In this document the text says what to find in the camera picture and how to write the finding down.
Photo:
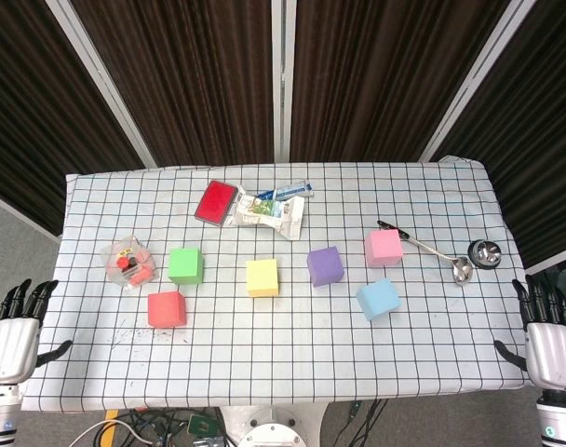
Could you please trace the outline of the red ink pad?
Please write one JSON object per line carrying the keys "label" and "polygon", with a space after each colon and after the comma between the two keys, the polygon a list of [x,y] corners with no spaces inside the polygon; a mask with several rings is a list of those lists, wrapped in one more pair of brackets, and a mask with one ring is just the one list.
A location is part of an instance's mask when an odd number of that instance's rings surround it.
{"label": "red ink pad", "polygon": [[196,207],[195,218],[203,223],[222,226],[237,192],[234,185],[211,180]]}

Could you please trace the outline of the blue foam cube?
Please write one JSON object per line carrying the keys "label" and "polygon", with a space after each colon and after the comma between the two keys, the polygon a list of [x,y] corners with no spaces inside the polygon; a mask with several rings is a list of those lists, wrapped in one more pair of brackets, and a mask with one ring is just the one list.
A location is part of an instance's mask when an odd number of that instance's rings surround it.
{"label": "blue foam cube", "polygon": [[361,287],[357,292],[357,301],[368,321],[401,306],[396,289],[386,278]]}

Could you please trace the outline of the purple foam cube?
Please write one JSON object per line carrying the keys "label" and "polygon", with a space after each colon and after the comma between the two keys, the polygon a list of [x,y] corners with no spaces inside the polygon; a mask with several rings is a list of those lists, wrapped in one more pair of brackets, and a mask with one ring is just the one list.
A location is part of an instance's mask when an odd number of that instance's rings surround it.
{"label": "purple foam cube", "polygon": [[344,267],[336,247],[310,251],[306,261],[314,287],[339,282],[344,277]]}

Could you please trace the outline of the red foam cube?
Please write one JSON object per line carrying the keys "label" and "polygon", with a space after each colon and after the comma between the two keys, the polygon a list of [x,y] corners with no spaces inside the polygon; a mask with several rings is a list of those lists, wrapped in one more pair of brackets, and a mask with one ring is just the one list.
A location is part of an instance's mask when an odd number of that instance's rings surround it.
{"label": "red foam cube", "polygon": [[148,324],[165,329],[186,325],[185,297],[178,291],[150,293],[147,302]]}

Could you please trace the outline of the green circuit board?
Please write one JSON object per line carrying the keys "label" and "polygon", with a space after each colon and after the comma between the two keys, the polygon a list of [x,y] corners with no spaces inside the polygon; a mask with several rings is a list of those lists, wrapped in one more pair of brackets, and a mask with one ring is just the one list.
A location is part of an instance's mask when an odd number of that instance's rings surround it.
{"label": "green circuit board", "polygon": [[193,414],[190,416],[187,433],[199,438],[208,438],[214,436],[218,431],[217,424],[211,417]]}

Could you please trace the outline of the small metal cup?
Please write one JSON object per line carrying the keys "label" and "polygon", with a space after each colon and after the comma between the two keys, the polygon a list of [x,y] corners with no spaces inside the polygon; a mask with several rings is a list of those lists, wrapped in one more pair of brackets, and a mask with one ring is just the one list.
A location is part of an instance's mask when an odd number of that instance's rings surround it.
{"label": "small metal cup", "polygon": [[468,246],[467,253],[473,265],[484,270],[497,268],[502,260],[500,247],[489,240],[472,241]]}

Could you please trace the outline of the pink foam cube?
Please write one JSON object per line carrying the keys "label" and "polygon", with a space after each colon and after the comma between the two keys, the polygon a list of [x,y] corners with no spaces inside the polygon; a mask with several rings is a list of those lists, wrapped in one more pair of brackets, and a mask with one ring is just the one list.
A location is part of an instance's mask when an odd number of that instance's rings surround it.
{"label": "pink foam cube", "polygon": [[386,267],[399,263],[403,249],[398,230],[372,230],[365,240],[365,255],[368,268]]}

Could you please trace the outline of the crumpled white snack bag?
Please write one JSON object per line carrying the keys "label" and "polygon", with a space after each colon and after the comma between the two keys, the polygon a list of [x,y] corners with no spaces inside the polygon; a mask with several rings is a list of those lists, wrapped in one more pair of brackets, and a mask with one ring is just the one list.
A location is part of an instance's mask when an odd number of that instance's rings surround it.
{"label": "crumpled white snack bag", "polygon": [[265,225],[282,237],[297,241],[300,239],[305,199],[294,196],[285,201],[259,199],[238,187],[233,211],[225,219],[225,226]]}

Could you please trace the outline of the dark brown partition panel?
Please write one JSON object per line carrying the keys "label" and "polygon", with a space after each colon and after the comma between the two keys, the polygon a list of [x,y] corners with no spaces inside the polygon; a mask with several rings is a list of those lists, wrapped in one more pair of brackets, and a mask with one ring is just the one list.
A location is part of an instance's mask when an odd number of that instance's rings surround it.
{"label": "dark brown partition panel", "polygon": [[508,2],[299,0],[291,160],[417,160]]}
{"label": "dark brown partition panel", "polygon": [[45,0],[0,0],[0,198],[58,236],[67,175],[142,166]]}
{"label": "dark brown partition panel", "polygon": [[481,162],[522,264],[566,251],[566,0],[537,0],[435,153]]}
{"label": "dark brown partition panel", "polygon": [[71,0],[155,163],[271,163],[270,0]]}

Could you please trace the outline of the yellow foam cube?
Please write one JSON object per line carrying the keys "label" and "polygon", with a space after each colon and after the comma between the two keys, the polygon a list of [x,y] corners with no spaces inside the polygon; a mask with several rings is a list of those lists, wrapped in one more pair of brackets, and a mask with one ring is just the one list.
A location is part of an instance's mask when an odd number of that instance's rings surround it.
{"label": "yellow foam cube", "polygon": [[247,261],[247,292],[250,297],[278,296],[277,260]]}

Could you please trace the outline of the green foam cube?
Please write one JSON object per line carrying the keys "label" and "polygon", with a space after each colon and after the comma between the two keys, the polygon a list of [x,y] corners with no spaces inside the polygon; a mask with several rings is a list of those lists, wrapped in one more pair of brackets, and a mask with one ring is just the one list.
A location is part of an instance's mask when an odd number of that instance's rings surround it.
{"label": "green foam cube", "polygon": [[168,278],[177,285],[203,281],[204,264],[198,248],[172,249],[168,258]]}

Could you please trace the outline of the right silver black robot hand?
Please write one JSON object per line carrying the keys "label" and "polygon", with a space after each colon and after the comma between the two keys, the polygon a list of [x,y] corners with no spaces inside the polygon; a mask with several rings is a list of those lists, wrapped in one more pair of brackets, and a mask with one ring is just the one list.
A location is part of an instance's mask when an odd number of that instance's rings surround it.
{"label": "right silver black robot hand", "polygon": [[526,372],[541,388],[566,392],[566,296],[531,276],[512,280],[519,300],[526,355],[511,352],[503,342],[493,346],[508,363]]}

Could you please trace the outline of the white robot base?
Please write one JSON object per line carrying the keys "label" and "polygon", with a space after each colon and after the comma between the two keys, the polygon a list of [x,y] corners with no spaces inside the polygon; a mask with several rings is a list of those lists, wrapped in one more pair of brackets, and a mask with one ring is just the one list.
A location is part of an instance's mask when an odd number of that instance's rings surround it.
{"label": "white robot base", "polygon": [[329,404],[304,402],[221,407],[227,434],[237,447],[320,447]]}

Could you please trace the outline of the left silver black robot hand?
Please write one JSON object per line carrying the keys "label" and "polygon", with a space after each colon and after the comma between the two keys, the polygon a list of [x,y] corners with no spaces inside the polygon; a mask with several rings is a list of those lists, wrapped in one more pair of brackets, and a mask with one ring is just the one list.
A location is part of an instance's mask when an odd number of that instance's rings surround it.
{"label": "left silver black robot hand", "polygon": [[61,358],[73,345],[65,340],[54,350],[38,352],[49,299],[59,282],[45,281],[34,289],[31,284],[25,279],[0,305],[0,385],[27,381],[35,369]]}

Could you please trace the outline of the blue white tube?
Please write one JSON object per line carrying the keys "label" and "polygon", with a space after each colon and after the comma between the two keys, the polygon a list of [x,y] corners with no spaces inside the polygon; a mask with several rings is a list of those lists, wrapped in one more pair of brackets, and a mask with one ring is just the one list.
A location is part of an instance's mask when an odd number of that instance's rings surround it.
{"label": "blue white tube", "polygon": [[256,197],[260,200],[276,200],[285,201],[295,196],[311,197],[314,195],[314,190],[310,182],[303,181],[300,183],[289,184],[286,186],[278,187],[274,190],[269,190],[258,194]]}

